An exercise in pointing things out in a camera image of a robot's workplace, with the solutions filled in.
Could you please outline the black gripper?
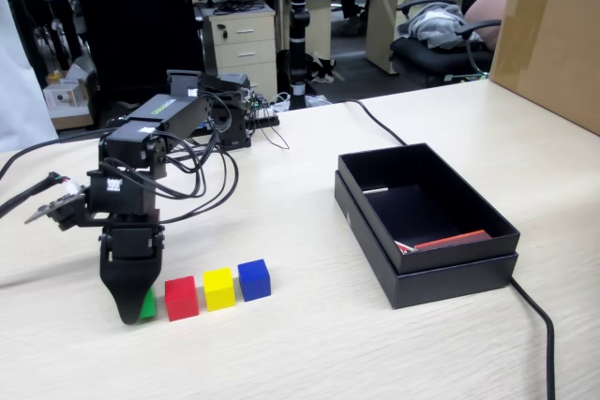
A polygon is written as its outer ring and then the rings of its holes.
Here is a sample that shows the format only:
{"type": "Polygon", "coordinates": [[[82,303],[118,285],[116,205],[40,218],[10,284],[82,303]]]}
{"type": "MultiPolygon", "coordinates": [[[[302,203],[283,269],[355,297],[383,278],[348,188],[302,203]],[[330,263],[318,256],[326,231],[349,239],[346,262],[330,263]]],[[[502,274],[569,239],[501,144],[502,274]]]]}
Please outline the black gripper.
{"type": "Polygon", "coordinates": [[[162,266],[164,227],[159,211],[110,215],[100,237],[100,278],[126,325],[140,318],[143,301],[162,266]]]}

